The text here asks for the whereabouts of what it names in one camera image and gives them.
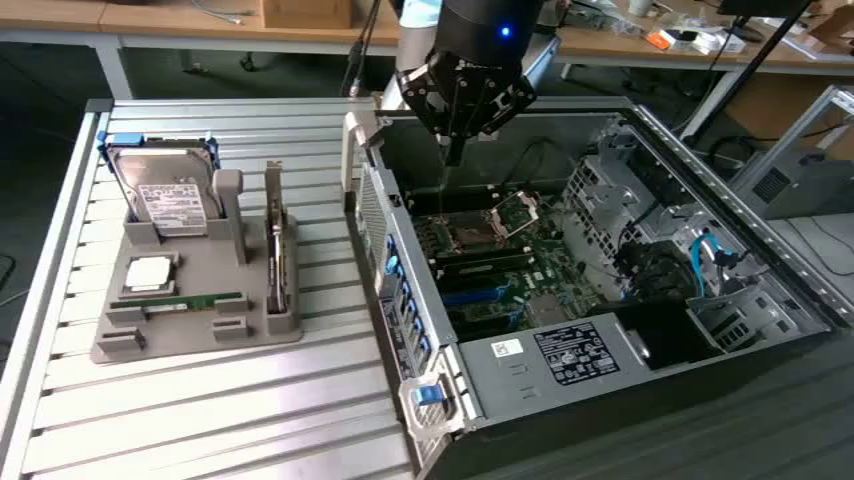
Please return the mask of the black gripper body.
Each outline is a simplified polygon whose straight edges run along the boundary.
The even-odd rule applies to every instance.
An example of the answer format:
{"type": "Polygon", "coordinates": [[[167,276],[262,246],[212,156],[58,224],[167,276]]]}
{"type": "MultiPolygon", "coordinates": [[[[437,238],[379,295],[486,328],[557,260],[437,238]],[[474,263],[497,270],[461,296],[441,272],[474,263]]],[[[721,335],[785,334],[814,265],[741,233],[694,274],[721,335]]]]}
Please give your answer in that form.
{"type": "Polygon", "coordinates": [[[463,80],[506,88],[522,79],[543,3],[534,0],[445,1],[427,56],[438,92],[451,95],[463,80]]]}

